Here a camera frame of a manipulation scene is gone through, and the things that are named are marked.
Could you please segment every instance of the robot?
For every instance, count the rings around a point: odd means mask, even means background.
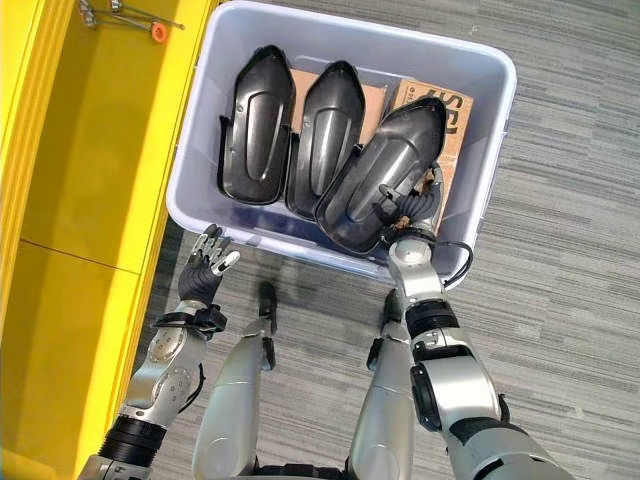
[[[257,462],[260,377],[274,368],[277,329],[275,289],[264,283],[257,320],[244,330],[211,393],[196,441],[193,476],[409,480],[417,416],[424,428],[442,435],[458,480],[573,478],[510,423],[504,396],[496,393],[447,302],[446,282],[431,264],[439,212],[420,208],[420,202],[388,187],[380,190],[399,206],[411,205],[401,212],[410,223],[382,234],[396,288],[387,296],[386,322],[367,360],[373,378],[345,468]],[[197,239],[179,279],[180,304],[157,321],[144,364],[133,375],[102,448],[88,459],[80,480],[150,478],[167,429],[202,388],[207,342],[225,328],[226,318],[213,299],[224,272],[239,259],[238,252],[227,253],[229,244],[215,225]],[[199,372],[199,381],[194,372]]]

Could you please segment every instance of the silver robot leg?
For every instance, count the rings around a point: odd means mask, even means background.
[[[271,290],[265,303],[264,289]],[[275,292],[261,286],[260,318],[227,357],[211,393],[193,454],[193,476],[213,480],[250,474],[258,441],[260,373],[275,365]]]
[[[348,461],[349,473],[357,480],[411,477],[415,410],[408,374],[409,343],[406,328],[390,321],[372,346],[367,363],[375,373]]]

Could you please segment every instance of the yellow panel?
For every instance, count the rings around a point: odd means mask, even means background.
[[[99,448],[138,278],[20,242],[0,352],[3,448],[58,478]]]
[[[39,0],[2,2],[2,125],[7,124],[9,109],[23,63],[31,56],[30,36],[40,19]]]
[[[0,337],[31,173],[73,4],[2,2]]]
[[[209,0],[136,1],[186,30],[146,32],[71,19],[22,237],[140,273]]]

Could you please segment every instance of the black wire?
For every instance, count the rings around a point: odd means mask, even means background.
[[[193,402],[195,402],[196,398],[198,398],[198,395],[200,395],[200,392],[202,391],[204,381],[207,379],[207,377],[204,376],[204,368],[202,367],[202,363],[198,364],[198,370],[200,371],[200,380],[198,381],[198,386],[193,392],[191,392],[191,394],[189,394],[189,396],[187,397],[187,401],[185,402],[184,406],[180,410],[178,410],[178,413],[182,413],[187,408],[189,408],[189,406]]]
[[[473,263],[473,250],[469,245],[467,245],[464,242],[437,242],[435,245],[459,247],[466,250],[468,253],[467,261],[464,262],[464,265],[462,265],[462,267],[460,267],[460,269],[454,275],[452,275],[448,280],[444,281],[443,283],[444,288],[447,288],[452,283],[455,283],[458,280],[460,280],[462,277],[464,277],[467,274],[467,272],[471,269],[471,264]]]
[[[203,322],[203,323],[200,323],[200,324],[189,324],[189,323],[185,323],[185,322],[176,322],[176,321],[166,320],[163,317],[161,317],[158,320],[156,320],[153,323],[153,327],[155,327],[155,328],[166,328],[166,327],[184,328],[184,329],[187,329],[187,330],[194,330],[194,331],[200,333],[201,335],[203,335],[205,338],[207,338],[207,340],[209,340],[213,336],[213,332],[216,331],[216,326],[212,322]],[[182,408],[180,408],[180,410],[178,410],[178,413],[182,413],[187,408],[189,408],[189,406],[193,402],[195,402],[196,398],[198,398],[198,395],[200,395],[200,392],[202,392],[202,387],[204,386],[204,381],[207,379],[207,377],[204,376],[204,368],[202,367],[202,363],[198,364],[198,372],[199,372],[199,377],[200,377],[199,380],[198,380],[198,386],[186,398],[185,404],[182,406]]]

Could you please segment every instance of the orange wheel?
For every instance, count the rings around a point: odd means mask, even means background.
[[[151,38],[153,38],[157,43],[164,43],[167,41],[167,27],[165,27],[161,23],[152,23],[151,24]]]

